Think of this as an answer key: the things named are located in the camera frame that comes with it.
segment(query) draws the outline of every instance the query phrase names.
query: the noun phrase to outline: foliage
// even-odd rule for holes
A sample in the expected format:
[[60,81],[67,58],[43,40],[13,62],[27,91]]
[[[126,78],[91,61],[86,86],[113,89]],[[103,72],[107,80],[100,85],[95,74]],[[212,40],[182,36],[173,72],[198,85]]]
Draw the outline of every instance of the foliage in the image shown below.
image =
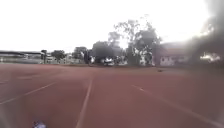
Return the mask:
[[54,50],[51,53],[51,56],[55,57],[57,59],[57,61],[59,61],[60,59],[65,58],[65,52],[63,50]]
[[195,37],[191,40],[193,48],[193,59],[199,58],[204,52],[217,53],[224,57],[224,1],[223,0],[206,0],[208,9],[212,17],[208,19],[201,37]]
[[84,57],[83,57],[83,59],[84,59],[84,62],[86,63],[86,64],[89,64],[90,63],[90,61],[91,61],[91,51],[92,50],[86,50],[86,51],[84,51]]
[[75,48],[75,50],[74,50],[74,52],[73,52],[73,57],[75,58],[75,59],[84,59],[83,57],[84,57],[84,52],[87,50],[87,48],[86,47],[76,47]]
[[44,60],[44,63],[46,63],[46,58],[47,58],[47,50],[41,50],[42,53],[41,54],[41,59]]
[[113,31],[113,32],[109,32],[108,36],[109,36],[108,37],[109,45],[118,46],[121,35],[117,33],[116,31]]
[[109,46],[107,41],[98,41],[93,44],[92,48],[93,56],[95,57],[95,62],[100,64],[102,60],[106,58],[113,58],[113,49]]
[[161,39],[157,37],[155,29],[147,21],[147,17],[141,19],[141,22],[140,20],[119,22],[114,28],[120,37],[129,42],[126,50],[128,63],[138,65],[141,56],[144,55],[149,64],[149,59],[152,59],[152,49]]

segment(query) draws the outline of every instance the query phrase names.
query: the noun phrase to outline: running track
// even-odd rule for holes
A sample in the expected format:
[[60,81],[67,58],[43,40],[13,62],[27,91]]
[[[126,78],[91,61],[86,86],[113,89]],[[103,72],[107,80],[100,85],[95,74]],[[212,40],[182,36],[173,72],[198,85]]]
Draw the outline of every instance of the running track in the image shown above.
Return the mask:
[[0,64],[0,128],[223,128],[220,73]]

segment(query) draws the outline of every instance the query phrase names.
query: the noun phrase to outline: white lane marking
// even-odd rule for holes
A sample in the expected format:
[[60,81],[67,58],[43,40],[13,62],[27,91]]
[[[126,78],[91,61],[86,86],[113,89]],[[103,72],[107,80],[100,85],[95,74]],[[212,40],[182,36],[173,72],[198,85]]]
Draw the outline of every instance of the white lane marking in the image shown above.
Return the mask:
[[22,97],[25,97],[25,96],[28,96],[28,95],[30,95],[30,94],[32,94],[32,93],[38,92],[38,91],[40,91],[40,90],[43,90],[43,89],[45,89],[45,88],[47,88],[47,87],[50,87],[50,86],[52,86],[52,85],[54,85],[54,84],[55,84],[55,83],[50,83],[50,84],[48,84],[48,85],[46,85],[46,86],[40,87],[40,88],[35,89],[35,90],[33,90],[33,91],[27,92],[27,93],[25,93],[25,94],[22,94],[22,95],[19,95],[19,96],[14,97],[14,98],[11,98],[11,99],[2,101],[2,102],[0,102],[0,105],[3,105],[3,104],[6,104],[6,103],[9,103],[9,102],[18,100],[18,99],[20,99],[20,98],[22,98]]
[[88,104],[88,101],[89,101],[89,96],[90,96],[91,89],[92,89],[92,83],[93,83],[93,79],[91,79],[90,82],[89,82],[89,86],[88,86],[88,90],[87,90],[87,93],[86,93],[86,97],[84,99],[84,103],[83,103],[81,112],[79,114],[79,118],[78,118],[78,121],[77,121],[77,124],[76,124],[75,128],[82,128],[84,117],[85,117],[85,113],[86,113],[87,104]]
[[168,105],[168,106],[170,106],[172,108],[178,109],[179,111],[181,111],[181,112],[183,112],[183,113],[185,113],[185,114],[187,114],[189,116],[197,118],[197,119],[199,119],[199,120],[201,120],[201,121],[203,121],[205,123],[211,124],[211,125],[213,125],[213,126],[215,126],[217,128],[224,128],[224,124],[222,124],[222,123],[219,123],[217,121],[213,121],[213,120],[211,120],[211,119],[209,119],[209,118],[207,118],[205,116],[202,116],[202,115],[200,115],[198,113],[195,113],[195,112],[191,111],[190,109],[187,109],[187,108],[185,108],[183,106],[175,104],[175,103],[173,103],[173,102],[171,102],[171,101],[169,101],[169,100],[167,100],[167,99],[165,99],[165,98],[163,98],[161,96],[156,96],[152,92],[143,90],[142,88],[140,88],[138,86],[135,86],[135,85],[131,85],[131,86],[134,87],[134,88],[137,88],[138,90],[141,90],[141,91],[145,92],[150,97],[152,97],[152,98],[154,98],[154,99],[156,99],[156,100],[158,100],[158,101],[160,101],[160,102],[162,102],[162,103],[164,103],[164,104],[166,104],[166,105]]

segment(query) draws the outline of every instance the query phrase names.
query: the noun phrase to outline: overexposed sky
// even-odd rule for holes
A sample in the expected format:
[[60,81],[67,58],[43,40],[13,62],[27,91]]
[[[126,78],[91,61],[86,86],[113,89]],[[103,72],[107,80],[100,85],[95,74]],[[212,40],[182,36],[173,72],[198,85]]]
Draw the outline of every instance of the overexposed sky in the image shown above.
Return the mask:
[[209,17],[204,0],[1,0],[0,49],[91,48],[117,22],[144,14],[164,42],[190,38]]

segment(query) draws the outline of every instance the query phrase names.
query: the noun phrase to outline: building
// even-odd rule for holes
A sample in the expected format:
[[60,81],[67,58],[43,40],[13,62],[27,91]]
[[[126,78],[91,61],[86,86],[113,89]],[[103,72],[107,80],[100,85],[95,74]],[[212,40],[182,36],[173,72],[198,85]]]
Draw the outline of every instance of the building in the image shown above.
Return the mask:
[[42,52],[0,50],[0,62],[5,63],[42,63]]
[[166,43],[160,46],[160,66],[178,66],[186,64],[189,54],[184,44]]

